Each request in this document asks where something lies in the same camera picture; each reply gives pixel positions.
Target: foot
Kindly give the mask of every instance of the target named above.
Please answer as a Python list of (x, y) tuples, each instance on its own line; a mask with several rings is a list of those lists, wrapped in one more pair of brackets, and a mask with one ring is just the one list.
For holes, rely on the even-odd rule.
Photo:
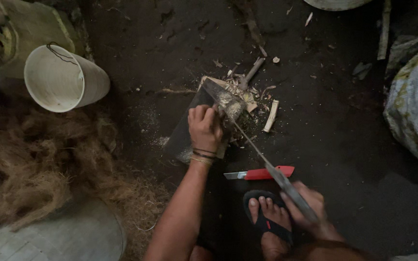
[[(253, 223), (257, 221), (259, 207), (266, 218), (291, 231), (291, 222), (286, 209), (278, 207), (271, 198), (266, 199), (263, 196), (260, 196), (259, 200), (255, 198), (249, 200), (249, 211), (251, 212)], [(285, 256), (291, 246), (275, 234), (266, 232), (262, 235), (261, 248), (266, 261), (275, 261)]]

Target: bracelet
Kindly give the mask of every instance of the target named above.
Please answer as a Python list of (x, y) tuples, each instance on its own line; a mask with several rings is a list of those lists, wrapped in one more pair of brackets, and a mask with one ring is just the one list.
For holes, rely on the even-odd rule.
[(207, 152), (207, 153), (217, 154), (217, 152), (205, 151), (205, 150), (202, 150), (202, 149), (197, 149), (197, 148), (193, 148), (193, 150), (197, 150), (197, 151), (204, 151), (204, 152)]
[(202, 162), (202, 163), (206, 163), (209, 166), (212, 165), (212, 162), (210, 162), (209, 160), (203, 160), (203, 159), (198, 159), (198, 158), (194, 158), (194, 157), (191, 157), (190, 159), (194, 159), (195, 161), (199, 161), (199, 162)]
[(193, 154), (198, 155), (200, 157), (208, 158), (208, 159), (216, 159), (216, 157), (207, 156), (207, 155), (201, 154), (201, 153), (196, 152), (196, 151), (193, 151)]

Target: forearm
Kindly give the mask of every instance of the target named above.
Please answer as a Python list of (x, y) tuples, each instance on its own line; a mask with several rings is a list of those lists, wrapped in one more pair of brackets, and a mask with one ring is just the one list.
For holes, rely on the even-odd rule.
[(145, 261), (187, 260), (199, 234), (209, 165), (192, 160), (156, 225)]

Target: gold bracelet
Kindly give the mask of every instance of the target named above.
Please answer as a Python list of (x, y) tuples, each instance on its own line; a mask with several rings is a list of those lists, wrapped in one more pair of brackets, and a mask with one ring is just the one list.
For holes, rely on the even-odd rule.
[(194, 159), (195, 161), (206, 163), (207, 165), (212, 166), (212, 162), (210, 162), (209, 160), (203, 160), (203, 159), (198, 159), (198, 158), (194, 158), (194, 157), (191, 157), (190, 159)]

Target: hand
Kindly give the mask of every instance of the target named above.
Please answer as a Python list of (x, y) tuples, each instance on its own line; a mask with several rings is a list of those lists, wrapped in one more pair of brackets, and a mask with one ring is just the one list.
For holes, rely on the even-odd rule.
[[(194, 149), (217, 152), (222, 139), (222, 128), (217, 113), (217, 105), (210, 108), (208, 105), (198, 105), (188, 113), (189, 134)], [(197, 151), (208, 156), (214, 154)]]
[(293, 186), (298, 190), (298, 193), (304, 198), (309, 206), (315, 211), (319, 218), (318, 223), (311, 223), (299, 211), (290, 197), (281, 192), (283, 201), (287, 205), (294, 222), (311, 233), (316, 239), (344, 241), (344, 238), (338, 234), (334, 226), (327, 221), (327, 213), (325, 212), (325, 201), (322, 194), (315, 190), (309, 189), (301, 181), (293, 182)]

